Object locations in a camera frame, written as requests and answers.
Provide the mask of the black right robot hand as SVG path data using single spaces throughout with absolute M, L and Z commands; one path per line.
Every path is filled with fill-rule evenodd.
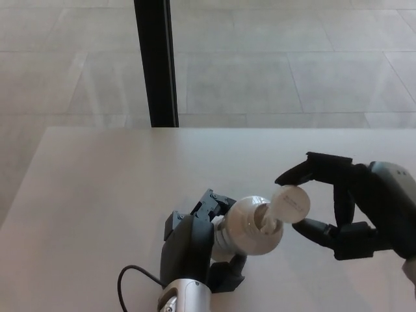
M 383 250 L 405 260 L 415 257 L 415 179 L 404 167 L 309 152 L 275 180 L 280 186 L 308 181 L 332 185 L 336 224 L 305 218 L 292 226 L 299 234 L 333 250 L 339 261 Z

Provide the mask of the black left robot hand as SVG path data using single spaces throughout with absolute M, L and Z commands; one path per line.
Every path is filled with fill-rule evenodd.
M 233 292 L 245 279 L 247 257 L 233 253 L 229 261 L 211 264 L 216 216 L 225 216 L 236 203 L 232 198 L 207 190 L 189 214 L 173 211 L 164 226 L 160 280 L 162 288 L 178 279 L 208 286 L 212 293 Z

